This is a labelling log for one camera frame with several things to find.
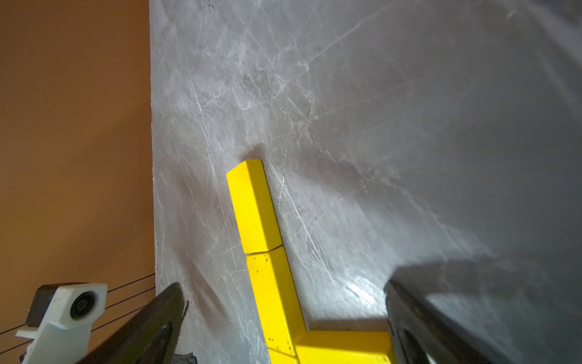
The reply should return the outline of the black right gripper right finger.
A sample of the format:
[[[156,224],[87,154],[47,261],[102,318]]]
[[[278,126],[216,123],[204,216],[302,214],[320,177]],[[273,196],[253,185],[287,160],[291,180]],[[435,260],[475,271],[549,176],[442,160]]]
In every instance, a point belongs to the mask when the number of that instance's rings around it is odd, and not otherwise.
[[[385,286],[397,363],[508,363],[503,354],[446,317],[398,281]]]

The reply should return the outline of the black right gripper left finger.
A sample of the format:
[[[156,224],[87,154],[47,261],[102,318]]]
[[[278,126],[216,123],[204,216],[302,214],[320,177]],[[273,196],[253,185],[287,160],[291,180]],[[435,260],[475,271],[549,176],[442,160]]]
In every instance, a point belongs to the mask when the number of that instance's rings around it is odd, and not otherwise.
[[[170,363],[185,307],[181,286],[173,283],[80,362]]]

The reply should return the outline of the small yellow cube block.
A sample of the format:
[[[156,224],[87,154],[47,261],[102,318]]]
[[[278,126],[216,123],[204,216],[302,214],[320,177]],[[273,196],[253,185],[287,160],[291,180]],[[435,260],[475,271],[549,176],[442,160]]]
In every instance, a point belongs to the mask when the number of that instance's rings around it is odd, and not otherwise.
[[[297,357],[289,356],[276,350],[269,349],[268,354],[271,364],[300,364]]]

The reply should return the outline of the yellow long block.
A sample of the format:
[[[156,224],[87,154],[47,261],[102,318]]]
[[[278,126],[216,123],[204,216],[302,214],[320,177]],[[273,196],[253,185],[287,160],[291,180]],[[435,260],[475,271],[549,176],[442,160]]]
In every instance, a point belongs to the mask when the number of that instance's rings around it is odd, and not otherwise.
[[[246,263],[265,344],[270,350],[296,356],[306,324],[285,248],[248,255]]]
[[[227,173],[227,183],[244,253],[280,247],[283,242],[262,160],[241,162]]]
[[[388,332],[310,331],[296,351],[301,363],[396,363]]]

